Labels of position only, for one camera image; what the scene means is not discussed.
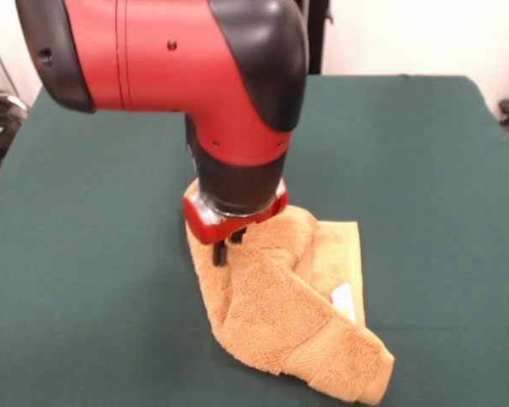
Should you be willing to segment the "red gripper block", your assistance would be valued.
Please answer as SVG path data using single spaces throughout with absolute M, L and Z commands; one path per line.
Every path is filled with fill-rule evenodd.
M 232 244 L 241 244 L 250 225 L 269 220 L 284 211 L 288 204 L 288 190 L 281 179 L 274 199 L 262 212 L 255 215 L 231 216 L 212 209 L 199 191 L 195 178 L 182 197 L 182 214 L 192 234 L 204 245 L 213 245 L 212 262 L 215 267 L 227 264 L 227 238 Z

